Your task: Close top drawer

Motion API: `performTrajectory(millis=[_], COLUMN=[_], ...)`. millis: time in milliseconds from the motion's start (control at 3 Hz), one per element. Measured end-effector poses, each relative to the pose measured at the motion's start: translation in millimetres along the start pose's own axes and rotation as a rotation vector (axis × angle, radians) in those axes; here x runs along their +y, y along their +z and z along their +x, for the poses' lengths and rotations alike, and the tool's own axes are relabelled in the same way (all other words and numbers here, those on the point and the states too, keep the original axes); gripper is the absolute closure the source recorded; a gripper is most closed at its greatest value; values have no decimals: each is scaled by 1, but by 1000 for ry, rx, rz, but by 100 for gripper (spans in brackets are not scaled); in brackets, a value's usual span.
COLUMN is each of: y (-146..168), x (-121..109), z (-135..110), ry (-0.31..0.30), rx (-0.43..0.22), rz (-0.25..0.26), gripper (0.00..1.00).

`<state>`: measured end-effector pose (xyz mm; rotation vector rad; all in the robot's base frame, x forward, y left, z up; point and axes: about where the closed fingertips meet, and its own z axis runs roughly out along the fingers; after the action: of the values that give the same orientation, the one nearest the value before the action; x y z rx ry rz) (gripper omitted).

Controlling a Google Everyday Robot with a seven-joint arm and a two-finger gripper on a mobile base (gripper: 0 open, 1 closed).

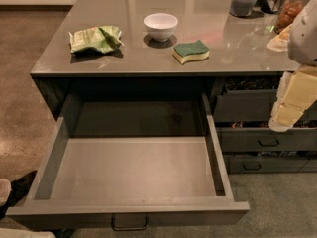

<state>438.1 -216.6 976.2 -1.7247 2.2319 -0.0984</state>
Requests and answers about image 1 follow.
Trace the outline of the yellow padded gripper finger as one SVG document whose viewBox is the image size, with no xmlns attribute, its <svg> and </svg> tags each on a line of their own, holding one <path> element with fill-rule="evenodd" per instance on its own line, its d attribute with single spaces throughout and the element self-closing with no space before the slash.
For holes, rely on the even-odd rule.
<svg viewBox="0 0 317 238">
<path fill-rule="evenodd" d="M 268 126 L 285 132 L 317 100 L 317 67 L 301 65 L 296 72 L 285 72 L 279 82 Z"/>
</svg>

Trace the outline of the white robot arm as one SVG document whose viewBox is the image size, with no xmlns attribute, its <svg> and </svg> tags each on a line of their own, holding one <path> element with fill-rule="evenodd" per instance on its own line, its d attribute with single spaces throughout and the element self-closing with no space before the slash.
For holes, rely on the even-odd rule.
<svg viewBox="0 0 317 238">
<path fill-rule="evenodd" d="M 300 64 L 279 82 L 268 126 L 285 132 L 317 100 L 317 0 L 310 0 L 296 16 L 288 38 L 288 56 Z"/>
</svg>

